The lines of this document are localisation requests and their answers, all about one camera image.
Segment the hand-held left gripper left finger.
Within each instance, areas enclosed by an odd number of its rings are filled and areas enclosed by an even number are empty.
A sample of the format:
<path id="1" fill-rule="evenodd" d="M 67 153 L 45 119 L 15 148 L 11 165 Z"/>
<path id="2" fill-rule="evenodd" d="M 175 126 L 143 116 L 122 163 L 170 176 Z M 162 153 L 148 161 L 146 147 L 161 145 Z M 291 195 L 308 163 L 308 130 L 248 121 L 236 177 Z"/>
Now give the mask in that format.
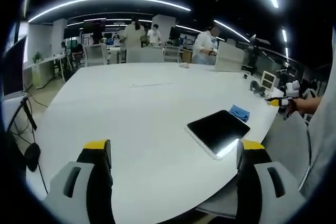
<path id="1" fill-rule="evenodd" d="M 44 206 L 60 223 L 114 223 L 110 140 L 84 145 L 51 180 Z"/>

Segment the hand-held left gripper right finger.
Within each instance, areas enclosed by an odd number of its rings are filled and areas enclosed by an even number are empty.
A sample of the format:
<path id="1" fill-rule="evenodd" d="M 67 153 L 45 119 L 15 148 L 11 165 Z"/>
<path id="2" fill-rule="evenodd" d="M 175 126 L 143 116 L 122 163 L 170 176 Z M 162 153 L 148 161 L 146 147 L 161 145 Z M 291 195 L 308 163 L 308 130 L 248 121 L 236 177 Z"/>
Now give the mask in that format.
<path id="1" fill-rule="evenodd" d="M 287 223 L 305 203 L 294 175 L 258 142 L 237 145 L 237 223 Z"/>

